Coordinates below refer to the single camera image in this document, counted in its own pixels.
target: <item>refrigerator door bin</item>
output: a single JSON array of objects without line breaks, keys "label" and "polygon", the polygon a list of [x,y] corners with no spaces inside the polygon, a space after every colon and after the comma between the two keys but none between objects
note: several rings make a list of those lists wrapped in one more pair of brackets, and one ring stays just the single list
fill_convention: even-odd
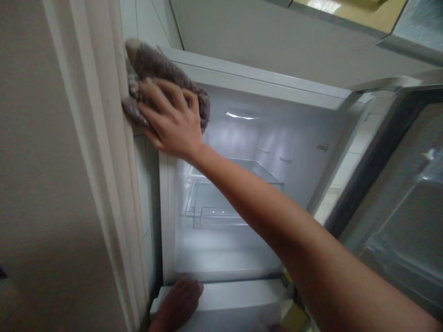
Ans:
[{"label": "refrigerator door bin", "polygon": [[421,306],[434,314],[443,314],[443,278],[437,271],[427,270],[402,258],[381,236],[375,236],[368,243],[363,255],[375,271],[392,280]]}]

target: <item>finger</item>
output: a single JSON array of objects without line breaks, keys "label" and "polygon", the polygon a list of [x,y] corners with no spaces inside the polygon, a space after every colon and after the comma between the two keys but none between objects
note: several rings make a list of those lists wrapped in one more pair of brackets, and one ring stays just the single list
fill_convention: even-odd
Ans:
[{"label": "finger", "polygon": [[187,89],[182,89],[183,95],[185,96],[186,100],[188,100],[189,108],[196,114],[200,115],[199,107],[198,107],[198,97],[195,93],[192,91],[189,91]]},{"label": "finger", "polygon": [[181,111],[187,109],[188,104],[183,96],[183,91],[178,85],[161,78],[154,78],[154,83],[157,84],[163,91],[169,93],[177,109]]},{"label": "finger", "polygon": [[150,128],[143,128],[143,133],[146,135],[146,137],[152,142],[152,145],[157,149],[157,150],[163,150],[165,148],[165,146],[163,145],[163,143],[161,142],[160,138],[158,137],[158,135],[156,133],[154,133],[152,131],[152,129]]},{"label": "finger", "polygon": [[154,127],[157,132],[162,131],[161,124],[163,122],[163,115],[154,111],[152,108],[142,102],[138,103],[138,109],[144,115],[144,117],[148,119],[151,126]]},{"label": "finger", "polygon": [[171,105],[162,90],[149,77],[140,82],[139,88],[158,107],[161,114],[172,114],[175,112],[174,106]]}]

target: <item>open refrigerator door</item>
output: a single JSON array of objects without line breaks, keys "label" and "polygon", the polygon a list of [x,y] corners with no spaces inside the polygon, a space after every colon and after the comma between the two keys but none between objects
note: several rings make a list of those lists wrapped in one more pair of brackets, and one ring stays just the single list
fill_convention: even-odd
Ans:
[{"label": "open refrigerator door", "polygon": [[442,85],[400,89],[326,227],[436,318],[443,315]]}]

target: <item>refrigerator shelf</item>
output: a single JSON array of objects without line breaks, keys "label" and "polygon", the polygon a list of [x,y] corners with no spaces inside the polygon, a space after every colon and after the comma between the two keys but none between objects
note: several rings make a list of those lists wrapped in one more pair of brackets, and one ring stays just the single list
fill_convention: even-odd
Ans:
[{"label": "refrigerator shelf", "polygon": [[[279,181],[274,175],[272,175],[271,172],[269,172],[266,168],[264,168],[262,165],[260,165],[255,160],[248,160],[248,159],[237,159],[237,158],[228,158],[229,160],[233,161],[239,166],[242,166],[243,168],[247,169],[251,173],[254,173],[261,179],[263,179],[266,182],[272,183],[272,184],[282,184],[283,182]],[[188,178],[193,181],[209,181],[197,168],[194,166],[191,166],[189,172],[188,172]]]},{"label": "refrigerator shelf", "polygon": [[[279,182],[275,176],[256,161],[231,160],[283,191],[283,183]],[[192,184],[185,216],[193,218],[193,228],[236,229],[249,227],[226,197],[196,168],[192,167],[189,170],[188,178],[191,179]]]}]

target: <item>cleaning cloth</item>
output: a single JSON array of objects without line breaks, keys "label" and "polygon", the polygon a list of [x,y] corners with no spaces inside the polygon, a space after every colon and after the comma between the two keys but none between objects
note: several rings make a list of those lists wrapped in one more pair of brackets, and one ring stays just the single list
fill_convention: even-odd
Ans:
[{"label": "cleaning cloth", "polygon": [[146,78],[163,78],[197,95],[200,110],[200,127],[203,133],[208,126],[210,117],[209,93],[191,81],[179,67],[174,65],[163,54],[138,39],[128,39],[126,41],[126,51],[131,66],[127,65],[130,96],[122,101],[125,113],[136,123],[150,127],[148,120],[138,109],[138,102],[142,101],[151,108],[157,111],[158,109],[154,103],[139,91],[138,83]]}]

